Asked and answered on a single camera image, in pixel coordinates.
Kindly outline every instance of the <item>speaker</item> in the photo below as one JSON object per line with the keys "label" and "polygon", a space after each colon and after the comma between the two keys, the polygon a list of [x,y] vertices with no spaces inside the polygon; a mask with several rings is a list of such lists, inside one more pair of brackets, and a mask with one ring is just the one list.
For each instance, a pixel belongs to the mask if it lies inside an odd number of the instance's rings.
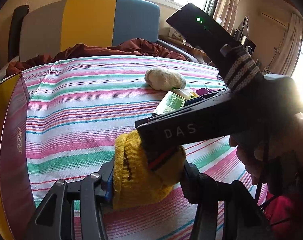
{"label": "speaker", "polygon": [[240,43],[244,46],[245,50],[249,53],[250,56],[253,55],[253,52],[256,48],[255,43],[253,43],[246,36],[243,36],[239,30],[235,30],[234,39],[236,41],[240,41]]}
{"label": "speaker", "polygon": [[253,43],[250,39],[246,36],[243,36],[240,40],[240,43],[244,46],[245,50],[249,53],[250,56],[253,55],[253,52],[256,48],[256,44]]}

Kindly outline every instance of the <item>red cloth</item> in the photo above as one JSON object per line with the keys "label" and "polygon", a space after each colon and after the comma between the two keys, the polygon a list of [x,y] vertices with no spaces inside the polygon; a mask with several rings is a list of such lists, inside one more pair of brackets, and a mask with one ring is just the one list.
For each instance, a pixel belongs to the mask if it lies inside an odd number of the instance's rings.
{"label": "red cloth", "polygon": [[[267,193],[266,200],[273,195]],[[279,196],[265,209],[264,214],[272,225],[283,219],[287,222],[274,225],[273,231],[278,240],[293,240],[303,226],[303,198],[300,194]]]}
{"label": "red cloth", "polygon": [[58,53],[54,58],[52,58],[50,55],[38,55],[37,57],[27,60],[26,62],[11,62],[6,70],[6,76],[11,76],[25,69],[52,63],[58,60],[111,55],[153,56],[186,60],[183,55],[170,51],[159,44],[136,38],[126,41],[119,46],[108,48],[88,47],[84,44],[77,44],[72,48],[68,48],[63,52]]}

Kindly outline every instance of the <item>metal screw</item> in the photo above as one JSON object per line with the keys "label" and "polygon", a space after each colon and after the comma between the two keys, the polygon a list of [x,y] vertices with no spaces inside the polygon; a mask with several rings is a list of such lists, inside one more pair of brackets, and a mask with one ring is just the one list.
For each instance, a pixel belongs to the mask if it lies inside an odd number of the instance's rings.
{"label": "metal screw", "polygon": [[198,176],[199,176],[200,179],[207,179],[208,178],[208,176],[205,173],[200,173]]}
{"label": "metal screw", "polygon": [[55,184],[57,186],[61,186],[61,185],[64,185],[65,181],[63,179],[59,179],[58,181],[55,182]]}
{"label": "metal screw", "polygon": [[98,178],[100,177],[100,174],[99,174],[98,172],[94,172],[94,173],[92,173],[92,174],[90,175],[90,177],[91,177],[92,179],[98,179]]}

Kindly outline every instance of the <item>yellow headboard panel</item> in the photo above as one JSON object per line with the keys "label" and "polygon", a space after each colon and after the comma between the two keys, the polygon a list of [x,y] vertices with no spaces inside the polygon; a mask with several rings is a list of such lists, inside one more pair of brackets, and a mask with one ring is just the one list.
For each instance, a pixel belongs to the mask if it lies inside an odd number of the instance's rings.
{"label": "yellow headboard panel", "polygon": [[116,0],[67,0],[60,51],[76,44],[109,47],[113,41]]}

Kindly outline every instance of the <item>striped bed sheet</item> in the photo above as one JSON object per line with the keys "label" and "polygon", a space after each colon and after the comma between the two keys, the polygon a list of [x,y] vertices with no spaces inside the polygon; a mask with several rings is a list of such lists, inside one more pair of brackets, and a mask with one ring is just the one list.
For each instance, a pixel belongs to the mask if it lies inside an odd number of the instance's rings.
{"label": "striped bed sheet", "polygon": [[[28,171],[36,205],[57,179],[83,179],[111,160],[114,140],[150,116],[165,92],[144,81],[149,68],[180,72],[188,88],[224,87],[217,70],[191,62],[147,56],[99,56],[58,61],[23,72],[31,95],[26,123]],[[218,181],[242,181],[254,195],[250,175],[224,136],[185,145],[187,160]],[[266,196],[263,186],[260,203]],[[104,207],[109,239],[189,239],[196,205],[180,185],[157,204],[113,211]],[[222,237],[223,203],[218,205],[217,239]],[[75,234],[81,239],[80,206]]]}

